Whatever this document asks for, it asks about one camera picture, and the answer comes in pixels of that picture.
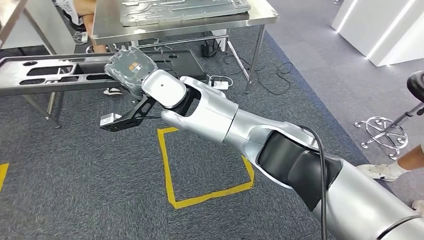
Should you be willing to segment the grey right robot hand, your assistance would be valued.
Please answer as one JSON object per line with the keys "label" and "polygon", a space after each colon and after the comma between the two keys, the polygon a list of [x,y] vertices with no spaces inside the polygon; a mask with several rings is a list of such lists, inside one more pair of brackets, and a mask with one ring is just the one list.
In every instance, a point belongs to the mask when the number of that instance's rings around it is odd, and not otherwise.
{"label": "grey right robot hand", "polygon": [[124,46],[109,58],[104,72],[118,81],[134,98],[142,100],[143,80],[158,70],[157,64],[140,49]]}

